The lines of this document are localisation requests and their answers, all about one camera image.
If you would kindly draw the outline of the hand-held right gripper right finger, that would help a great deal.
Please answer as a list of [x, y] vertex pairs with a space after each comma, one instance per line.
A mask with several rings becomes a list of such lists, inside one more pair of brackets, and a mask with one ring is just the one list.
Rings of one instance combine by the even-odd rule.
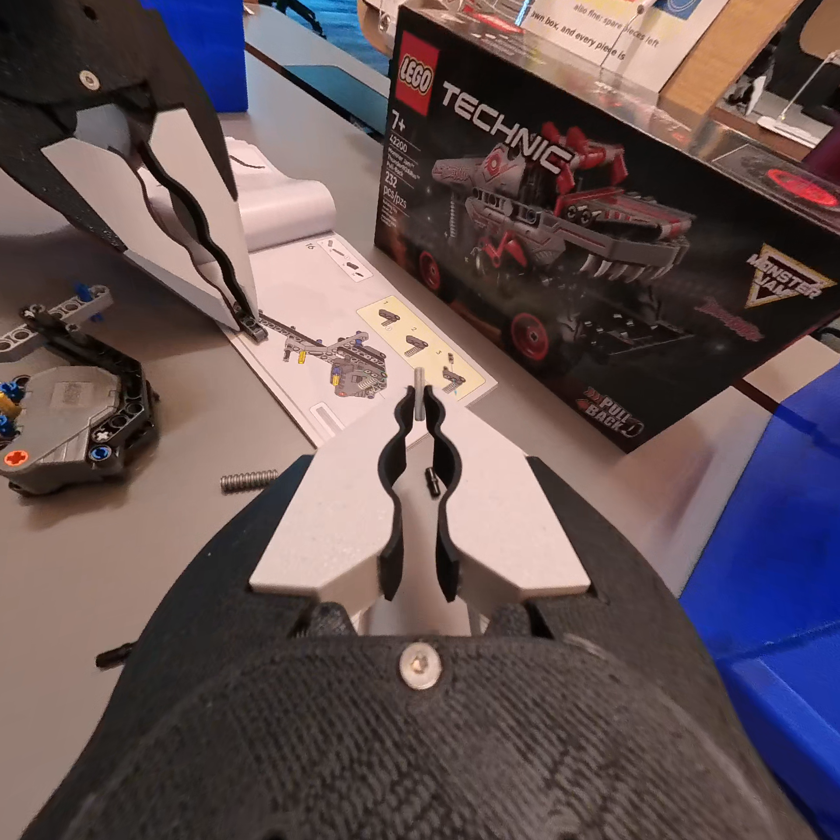
[[447, 602], [466, 604], [482, 635], [501, 606], [581, 595], [592, 581], [533, 470], [532, 459], [469, 409], [423, 390], [437, 506], [435, 563]]

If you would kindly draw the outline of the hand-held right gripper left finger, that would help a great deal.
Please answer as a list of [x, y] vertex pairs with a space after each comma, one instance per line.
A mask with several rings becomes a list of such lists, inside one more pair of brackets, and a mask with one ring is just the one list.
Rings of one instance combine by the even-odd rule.
[[321, 446], [262, 553], [254, 592], [336, 603], [349, 616], [395, 598], [403, 578], [403, 508], [417, 390], [371, 410]]

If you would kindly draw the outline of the toy instruction booklet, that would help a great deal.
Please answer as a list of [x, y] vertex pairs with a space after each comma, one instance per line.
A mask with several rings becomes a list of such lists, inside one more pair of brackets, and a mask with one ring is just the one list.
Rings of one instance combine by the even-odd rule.
[[497, 387], [445, 331], [333, 230], [329, 189], [227, 137], [259, 334], [231, 344], [316, 448], [415, 384], [474, 405]]

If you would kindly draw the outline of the partly built grey toy model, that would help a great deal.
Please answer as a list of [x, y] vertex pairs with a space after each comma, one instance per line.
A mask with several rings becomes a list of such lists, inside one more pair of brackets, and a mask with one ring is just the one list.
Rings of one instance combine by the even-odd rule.
[[2, 379], [1, 474], [20, 496], [116, 480], [160, 439], [160, 397], [141, 363], [81, 328], [111, 305], [108, 287], [79, 284], [53, 307], [22, 308], [2, 334], [3, 364], [37, 350], [65, 362]]

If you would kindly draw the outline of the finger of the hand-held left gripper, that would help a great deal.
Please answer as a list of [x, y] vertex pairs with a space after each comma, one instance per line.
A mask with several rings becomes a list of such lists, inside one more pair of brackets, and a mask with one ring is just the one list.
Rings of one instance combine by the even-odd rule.
[[197, 275], [214, 287], [234, 319], [255, 319], [256, 283], [224, 131], [215, 112], [185, 107], [157, 112], [141, 158], [170, 197], [164, 228]]
[[[217, 115], [211, 103], [162, 110], [179, 107]], [[157, 112], [131, 113], [115, 103], [69, 108], [64, 117], [75, 118], [75, 129], [69, 138], [48, 143], [42, 154], [116, 235], [129, 262], [218, 324], [239, 330], [217, 290], [201, 280], [186, 249], [164, 228], [170, 197], [140, 152]]]

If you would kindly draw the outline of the printed paper sign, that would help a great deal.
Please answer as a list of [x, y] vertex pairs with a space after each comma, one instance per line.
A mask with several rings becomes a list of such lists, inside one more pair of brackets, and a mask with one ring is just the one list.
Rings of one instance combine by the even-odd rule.
[[650, 91], [661, 91], [726, 1], [522, 2], [517, 26]]

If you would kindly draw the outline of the blue plastic container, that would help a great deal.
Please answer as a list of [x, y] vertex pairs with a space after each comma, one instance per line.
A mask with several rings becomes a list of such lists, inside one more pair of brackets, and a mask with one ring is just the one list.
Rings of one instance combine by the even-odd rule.
[[217, 112], [246, 112], [242, 1], [142, 1], [159, 12]]

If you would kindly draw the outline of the blue plastic storage bin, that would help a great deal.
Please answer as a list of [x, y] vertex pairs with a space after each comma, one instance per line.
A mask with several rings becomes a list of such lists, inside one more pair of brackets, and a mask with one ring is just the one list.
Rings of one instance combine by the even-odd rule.
[[680, 602], [763, 761], [838, 839], [838, 366], [779, 405]]

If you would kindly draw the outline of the black construction toy box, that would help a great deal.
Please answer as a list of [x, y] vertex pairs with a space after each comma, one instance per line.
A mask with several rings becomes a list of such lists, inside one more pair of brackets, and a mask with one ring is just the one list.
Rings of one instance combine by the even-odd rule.
[[838, 211], [480, 7], [396, 17], [375, 245], [624, 452], [838, 317]]

